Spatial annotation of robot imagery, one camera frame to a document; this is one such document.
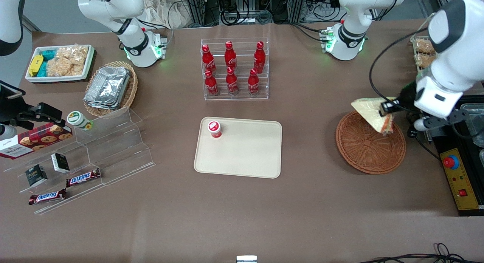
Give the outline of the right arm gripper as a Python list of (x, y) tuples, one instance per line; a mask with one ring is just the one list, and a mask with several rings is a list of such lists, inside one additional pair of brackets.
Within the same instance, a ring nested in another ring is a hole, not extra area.
[[(4, 81), (0, 81), (0, 87), (0, 123), (32, 130), (34, 123), (30, 120), (33, 106), (25, 103), (23, 99), (25, 91)], [(63, 124), (62, 111), (46, 103), (41, 102), (35, 106), (34, 113), (40, 122)]]

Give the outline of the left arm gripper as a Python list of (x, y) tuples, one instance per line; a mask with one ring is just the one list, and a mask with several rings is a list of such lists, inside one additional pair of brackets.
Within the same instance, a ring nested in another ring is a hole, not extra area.
[(396, 99), (380, 103), (380, 114), (391, 114), (404, 110), (418, 111), (414, 106), (415, 98), (416, 83), (409, 83), (401, 89), (400, 94)]

